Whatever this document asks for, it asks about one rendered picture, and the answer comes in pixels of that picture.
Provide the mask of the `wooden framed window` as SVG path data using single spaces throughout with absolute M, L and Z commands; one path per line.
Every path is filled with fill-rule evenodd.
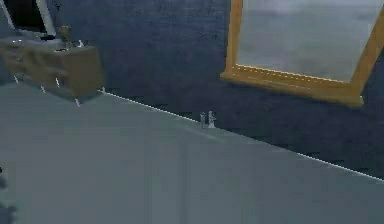
M 231 0 L 226 81 L 351 106 L 384 49 L 384 0 Z

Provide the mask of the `brown wooden sideboard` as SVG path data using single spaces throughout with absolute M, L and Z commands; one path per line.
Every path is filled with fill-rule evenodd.
M 58 40 L 21 37 L 0 39 L 0 55 L 15 81 L 31 80 L 45 92 L 63 91 L 80 106 L 80 99 L 104 87 L 98 49 L 94 46 L 65 47 Z

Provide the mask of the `black television set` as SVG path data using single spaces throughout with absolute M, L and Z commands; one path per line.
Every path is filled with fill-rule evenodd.
M 22 35 L 56 36 L 47 0 L 0 0 L 9 26 Z

